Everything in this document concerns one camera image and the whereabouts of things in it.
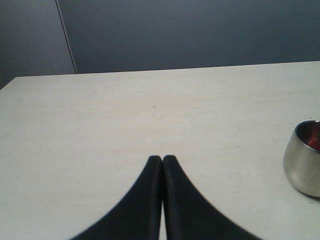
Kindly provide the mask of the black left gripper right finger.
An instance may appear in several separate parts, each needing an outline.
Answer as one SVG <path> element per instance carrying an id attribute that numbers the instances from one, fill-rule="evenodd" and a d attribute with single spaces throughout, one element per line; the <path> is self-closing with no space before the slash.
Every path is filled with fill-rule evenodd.
<path id="1" fill-rule="evenodd" d="M 228 219 L 196 189 L 174 155 L 163 158 L 168 240 L 258 240 Z"/>

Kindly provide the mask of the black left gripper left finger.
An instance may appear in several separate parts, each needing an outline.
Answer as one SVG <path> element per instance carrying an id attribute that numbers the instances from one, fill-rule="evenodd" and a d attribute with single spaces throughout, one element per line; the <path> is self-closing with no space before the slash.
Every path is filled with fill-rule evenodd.
<path id="1" fill-rule="evenodd" d="M 148 158 L 126 195 L 74 240 L 158 240 L 162 215 L 163 162 Z"/>

